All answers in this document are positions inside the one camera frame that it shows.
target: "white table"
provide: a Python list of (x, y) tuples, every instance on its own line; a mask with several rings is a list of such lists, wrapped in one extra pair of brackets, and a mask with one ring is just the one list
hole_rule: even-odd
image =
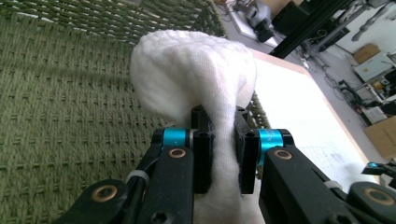
[(297, 148), (348, 192), (368, 162), (309, 73), (301, 66), (253, 50), (256, 92), (273, 129), (291, 132)]

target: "wicker texture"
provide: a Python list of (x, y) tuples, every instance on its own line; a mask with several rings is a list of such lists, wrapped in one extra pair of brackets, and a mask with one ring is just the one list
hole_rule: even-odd
[[(169, 4), (0, 3), (0, 223), (52, 222), (89, 185), (136, 167), (161, 121), (134, 96), (133, 45), (165, 28), (225, 35), (211, 3)], [(269, 127), (256, 98), (249, 109)]]

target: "white towel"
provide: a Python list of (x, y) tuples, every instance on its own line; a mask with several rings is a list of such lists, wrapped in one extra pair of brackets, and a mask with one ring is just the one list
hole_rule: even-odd
[(212, 185), (195, 199), (194, 223), (263, 223), (255, 194), (241, 195), (233, 140), (237, 105), (254, 91), (256, 64), (242, 44), (200, 32), (158, 31), (143, 36), (132, 54), (131, 77), (141, 105), (160, 118), (190, 127), (203, 105), (214, 126)]

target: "green wicker basket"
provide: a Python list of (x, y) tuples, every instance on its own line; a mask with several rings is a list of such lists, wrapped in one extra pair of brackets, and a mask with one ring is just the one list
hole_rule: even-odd
[[(89, 185), (123, 179), (163, 126), (129, 78), (160, 29), (226, 36), (210, 1), (0, 2), (0, 223), (49, 223)], [(251, 125), (268, 128), (256, 96)]]

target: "equipment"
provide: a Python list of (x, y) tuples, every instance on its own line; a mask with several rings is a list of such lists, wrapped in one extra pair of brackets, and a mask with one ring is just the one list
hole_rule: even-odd
[(237, 0), (233, 10), (245, 13), (247, 23), (253, 28), (254, 33), (260, 42), (265, 42), (273, 34), (273, 25), (271, 23), (271, 9), (262, 1), (245, 3), (243, 0)]
[[(256, 166), (263, 164), (259, 205), (266, 223), (396, 223), (396, 192), (360, 182), (345, 195), (287, 130), (252, 130), (247, 120), (248, 111), (237, 107), (239, 185), (241, 193), (252, 193)], [(195, 107), (191, 129), (154, 132), (126, 183), (108, 179), (88, 187), (55, 223), (191, 223), (193, 193), (205, 193), (211, 184), (214, 137), (206, 112)], [(369, 163), (364, 172), (395, 178), (395, 171), (394, 163)]]

